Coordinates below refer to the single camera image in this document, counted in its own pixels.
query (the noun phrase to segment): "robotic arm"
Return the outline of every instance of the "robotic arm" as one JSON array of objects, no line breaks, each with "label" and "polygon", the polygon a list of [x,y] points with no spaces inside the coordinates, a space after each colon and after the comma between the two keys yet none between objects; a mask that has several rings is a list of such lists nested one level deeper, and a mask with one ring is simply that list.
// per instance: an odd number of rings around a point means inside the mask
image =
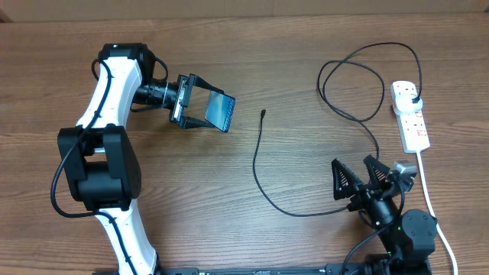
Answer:
[{"label": "robotic arm", "polygon": [[[96,218],[118,258],[118,273],[160,274],[157,252],[147,239],[138,211],[141,169],[125,132],[132,103],[167,108],[170,121],[184,129],[209,127],[226,132],[235,100],[196,75],[179,76],[177,83],[153,79],[157,58],[145,44],[106,44],[99,60],[104,66],[100,65],[97,87],[85,114],[75,128],[61,129],[58,134],[68,186],[77,202],[98,214]],[[207,121],[183,115],[193,86],[210,90]],[[99,116],[89,127],[101,102]],[[85,158],[101,153],[107,161],[88,162]]]},{"label": "robotic arm", "polygon": [[[347,208],[371,220],[362,220],[376,230],[386,254],[370,254],[361,264],[327,264],[329,275],[431,275],[428,256],[435,251],[436,219],[418,209],[401,215],[404,193],[414,184],[416,167],[396,161],[391,168],[372,156],[364,158],[370,180],[367,184],[339,160],[332,161],[335,200],[350,198]],[[394,196],[401,195],[397,208]]]}]

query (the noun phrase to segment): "white power strip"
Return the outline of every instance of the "white power strip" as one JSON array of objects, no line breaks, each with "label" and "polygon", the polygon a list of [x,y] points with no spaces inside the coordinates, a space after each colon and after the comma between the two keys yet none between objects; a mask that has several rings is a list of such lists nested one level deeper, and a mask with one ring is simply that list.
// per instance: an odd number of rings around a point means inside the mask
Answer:
[{"label": "white power strip", "polygon": [[[429,148],[428,132],[426,131],[425,120],[421,112],[423,101],[419,99],[417,103],[413,103],[413,98],[417,96],[416,86],[408,81],[396,81],[392,83],[390,94],[392,95],[392,107],[396,113],[404,152],[408,154],[416,153],[426,205],[428,206],[429,214],[435,217],[435,212],[429,200],[428,186],[426,185],[423,162],[421,161],[421,151]],[[436,229],[452,259],[453,274],[458,275],[457,260],[455,259],[452,248],[446,240],[439,224],[436,225]]]},{"label": "white power strip", "polygon": [[416,86],[411,82],[396,81],[390,86],[390,94],[404,152],[413,154],[427,149],[429,139],[421,112],[423,100],[413,103],[417,96]]}]

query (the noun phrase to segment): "wooden surface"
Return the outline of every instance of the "wooden surface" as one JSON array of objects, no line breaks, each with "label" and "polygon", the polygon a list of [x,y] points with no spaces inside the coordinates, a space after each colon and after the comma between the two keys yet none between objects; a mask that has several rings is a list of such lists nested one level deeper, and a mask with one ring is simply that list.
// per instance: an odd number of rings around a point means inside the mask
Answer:
[{"label": "wooden surface", "polygon": [[[96,81],[90,63],[104,43],[143,42],[170,69],[195,73],[236,98],[228,134],[183,131],[167,111],[131,114],[128,134],[143,174],[144,227],[165,267],[292,267],[342,262],[371,233],[355,213],[292,218],[273,209],[253,180],[251,161],[260,111],[267,109],[257,174],[269,196],[291,212],[335,209],[331,161],[365,178],[361,160],[374,153],[362,128],[334,114],[315,92],[321,65],[375,42],[409,44],[423,67],[423,110],[432,147],[423,153],[440,225],[462,274],[489,268],[489,16],[375,15],[262,19],[104,21],[0,24],[0,273],[88,274],[113,270],[115,256],[94,218],[66,219],[49,200],[60,162],[56,136],[86,110]],[[416,64],[400,47],[355,57],[387,87],[417,83]],[[374,75],[344,66],[328,85],[332,102],[358,117],[381,95]],[[203,117],[207,95],[195,92],[190,114]],[[367,123],[381,160],[403,153],[387,88]],[[62,176],[58,198],[72,200]],[[419,180],[406,209],[426,205]],[[449,274],[439,238],[430,257]],[[354,260],[382,252],[378,240]]]}]

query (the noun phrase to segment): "white robotic arm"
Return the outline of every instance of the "white robotic arm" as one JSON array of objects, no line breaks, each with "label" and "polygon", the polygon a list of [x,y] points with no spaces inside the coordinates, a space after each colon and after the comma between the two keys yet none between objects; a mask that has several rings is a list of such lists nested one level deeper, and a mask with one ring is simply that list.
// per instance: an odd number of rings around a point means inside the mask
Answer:
[{"label": "white robotic arm", "polygon": [[[131,104],[167,108],[170,121],[184,129],[210,127],[226,132],[235,100],[193,74],[179,76],[176,83],[153,79],[155,61],[167,68],[144,44],[106,44],[98,61],[99,81],[85,114],[75,128],[63,128],[58,134],[63,160],[51,186],[51,202],[67,218],[96,216],[118,258],[118,274],[158,275],[157,252],[147,239],[138,211],[141,170],[125,132]],[[183,115],[193,86],[211,91],[208,121]],[[87,161],[85,157],[93,154],[105,154],[106,161]],[[83,202],[88,213],[68,214],[57,206],[54,194],[63,168],[72,197]]]},{"label": "white robotic arm", "polygon": [[[137,60],[127,57],[109,57],[104,60],[112,74],[112,83],[105,104],[94,128],[104,128],[107,124],[124,126],[128,122],[129,109],[136,90],[141,86],[143,76]],[[107,86],[107,70],[100,65],[100,76],[97,87],[93,93],[92,101],[76,125],[84,128],[93,118],[93,112],[99,107],[105,87]]]},{"label": "white robotic arm", "polygon": [[[143,222],[139,215],[138,200],[133,199],[129,209],[126,211],[122,211],[120,208],[100,209],[99,211],[105,212],[115,219],[125,250],[128,253],[136,273],[155,274],[155,270],[158,266],[157,254],[146,237]],[[102,223],[112,247],[114,248],[115,256],[117,256],[119,262],[119,274],[133,274],[131,266],[129,262],[126,261],[124,253],[122,252],[121,244],[114,227],[107,217],[96,215],[96,218]]]}]

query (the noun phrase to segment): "wall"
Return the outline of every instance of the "wall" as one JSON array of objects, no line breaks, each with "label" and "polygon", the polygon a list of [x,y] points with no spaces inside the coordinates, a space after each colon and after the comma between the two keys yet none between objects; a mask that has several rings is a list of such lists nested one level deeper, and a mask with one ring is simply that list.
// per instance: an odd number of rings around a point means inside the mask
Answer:
[{"label": "wall", "polygon": [[4,21],[476,12],[489,0],[0,0]]}]

